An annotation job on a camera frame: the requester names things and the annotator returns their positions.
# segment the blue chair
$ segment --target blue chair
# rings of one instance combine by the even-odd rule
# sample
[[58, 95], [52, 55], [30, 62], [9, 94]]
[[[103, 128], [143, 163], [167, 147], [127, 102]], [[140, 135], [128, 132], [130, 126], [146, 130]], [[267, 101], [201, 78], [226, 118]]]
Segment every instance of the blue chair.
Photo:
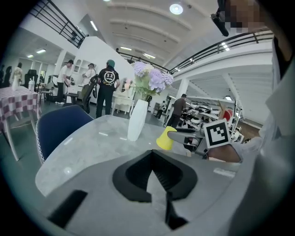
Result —
[[92, 120], [78, 105], [63, 107], [41, 116], [36, 125], [37, 149], [41, 162], [63, 140]]

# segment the black pants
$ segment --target black pants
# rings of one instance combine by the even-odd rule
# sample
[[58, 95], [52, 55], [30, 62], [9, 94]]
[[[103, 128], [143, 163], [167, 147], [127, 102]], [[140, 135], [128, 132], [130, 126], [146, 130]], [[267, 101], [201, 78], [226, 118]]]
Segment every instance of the black pants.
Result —
[[58, 91], [57, 91], [57, 102], [62, 102], [63, 101], [63, 96], [64, 96], [64, 83], [59, 83], [57, 82], [58, 86]]
[[160, 119], [163, 111], [161, 109], [158, 110], [158, 113], [156, 115], [156, 118]]
[[111, 114], [113, 92], [110, 88], [100, 87], [97, 95], [96, 118], [101, 117], [104, 100], [106, 100], [106, 115]]
[[172, 114], [167, 123], [167, 126], [172, 126], [173, 128], [176, 128], [179, 120], [180, 120], [180, 116]]

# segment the checkered tablecloth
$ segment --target checkered tablecloth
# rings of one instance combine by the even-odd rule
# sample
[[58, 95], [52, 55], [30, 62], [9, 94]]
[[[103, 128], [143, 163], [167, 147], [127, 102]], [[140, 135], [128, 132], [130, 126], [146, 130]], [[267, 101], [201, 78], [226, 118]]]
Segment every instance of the checkered tablecloth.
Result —
[[11, 87], [0, 88], [0, 129], [3, 128], [3, 122], [9, 116], [16, 113], [33, 110], [37, 117], [40, 117], [38, 104], [38, 94], [20, 86], [16, 91]]

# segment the bottle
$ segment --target bottle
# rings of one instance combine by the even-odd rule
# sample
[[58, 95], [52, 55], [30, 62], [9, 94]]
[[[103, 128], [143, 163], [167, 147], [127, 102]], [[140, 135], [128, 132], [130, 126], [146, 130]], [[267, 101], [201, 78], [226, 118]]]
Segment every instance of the bottle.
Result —
[[35, 85], [34, 81], [32, 79], [30, 79], [30, 81], [29, 81], [29, 90], [30, 91], [34, 91], [34, 85]]

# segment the green cap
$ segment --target green cap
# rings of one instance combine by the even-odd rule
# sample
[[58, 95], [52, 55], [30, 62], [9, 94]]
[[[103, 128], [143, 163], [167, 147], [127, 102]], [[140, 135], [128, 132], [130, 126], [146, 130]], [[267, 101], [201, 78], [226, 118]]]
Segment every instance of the green cap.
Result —
[[115, 62], [113, 60], [108, 60], [107, 63], [109, 64], [109, 66], [111, 66], [112, 68], [115, 68]]

